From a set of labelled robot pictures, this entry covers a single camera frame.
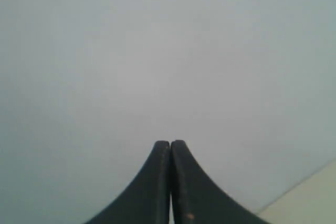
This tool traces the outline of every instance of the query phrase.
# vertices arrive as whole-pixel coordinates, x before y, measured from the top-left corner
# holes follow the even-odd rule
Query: ceiling
[[[0,0],[0,220],[81,223],[156,140],[258,212],[336,157],[336,0]]]

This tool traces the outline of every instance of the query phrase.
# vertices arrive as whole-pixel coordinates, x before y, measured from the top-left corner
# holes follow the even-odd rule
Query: black curved object
[[[225,194],[182,140],[171,144],[171,193],[176,224],[266,224]]]
[[[86,224],[167,224],[169,222],[170,147],[157,141],[124,192]]]

